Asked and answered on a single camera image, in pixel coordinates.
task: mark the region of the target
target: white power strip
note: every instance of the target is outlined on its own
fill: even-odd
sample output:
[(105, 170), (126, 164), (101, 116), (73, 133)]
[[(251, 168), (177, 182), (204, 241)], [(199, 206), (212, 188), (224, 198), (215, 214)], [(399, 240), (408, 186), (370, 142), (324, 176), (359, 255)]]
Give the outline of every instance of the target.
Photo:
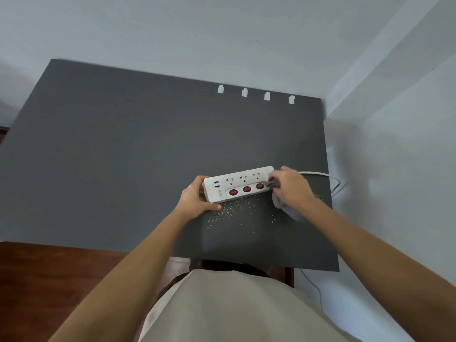
[(272, 166), (205, 178), (202, 187), (206, 200), (221, 203), (268, 190), (266, 183)]

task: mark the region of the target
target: electrical socket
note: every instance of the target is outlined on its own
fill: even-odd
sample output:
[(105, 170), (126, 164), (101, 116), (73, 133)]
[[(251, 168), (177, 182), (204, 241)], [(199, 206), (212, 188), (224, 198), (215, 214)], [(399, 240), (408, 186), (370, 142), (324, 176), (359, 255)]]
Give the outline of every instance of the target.
[(274, 168), (269, 166), (205, 178), (202, 187), (206, 200), (210, 203), (221, 203), (266, 192), (266, 182), (273, 170)]

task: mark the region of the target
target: person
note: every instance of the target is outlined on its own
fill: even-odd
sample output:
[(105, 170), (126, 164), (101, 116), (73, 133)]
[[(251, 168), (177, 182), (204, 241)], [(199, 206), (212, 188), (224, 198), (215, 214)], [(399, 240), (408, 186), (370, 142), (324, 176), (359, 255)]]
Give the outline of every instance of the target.
[[(196, 269), (151, 308), (182, 227), (219, 204), (201, 201), (207, 176), (80, 303), (51, 337), (69, 341), (358, 341), (303, 293), (271, 278)], [(274, 192), (334, 245), (379, 304), (416, 341), (456, 341), (456, 288), (317, 199), (297, 171), (271, 173)]]

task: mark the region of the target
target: person's left hand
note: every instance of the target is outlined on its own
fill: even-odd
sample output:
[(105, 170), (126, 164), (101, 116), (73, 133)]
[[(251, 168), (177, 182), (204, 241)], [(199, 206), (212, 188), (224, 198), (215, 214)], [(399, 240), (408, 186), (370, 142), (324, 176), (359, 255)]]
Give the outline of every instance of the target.
[(180, 200), (174, 209), (189, 220), (198, 217), (207, 210), (220, 210), (222, 206), (216, 203), (208, 203), (199, 197), (199, 192), (203, 192), (202, 181), (208, 176), (197, 176), (197, 178), (182, 191)]

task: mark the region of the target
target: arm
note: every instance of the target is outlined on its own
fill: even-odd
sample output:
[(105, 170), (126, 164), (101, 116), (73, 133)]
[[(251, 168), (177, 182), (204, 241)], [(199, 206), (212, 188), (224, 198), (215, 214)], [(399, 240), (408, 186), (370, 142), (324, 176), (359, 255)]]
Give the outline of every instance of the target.
[(174, 211), (89, 293), (49, 342), (133, 340), (182, 227), (221, 208), (198, 196), (206, 177), (198, 176), (182, 191)]
[(456, 287), (315, 198), (307, 180), (282, 167), (277, 194), (334, 245), (369, 293), (416, 341), (456, 341)]

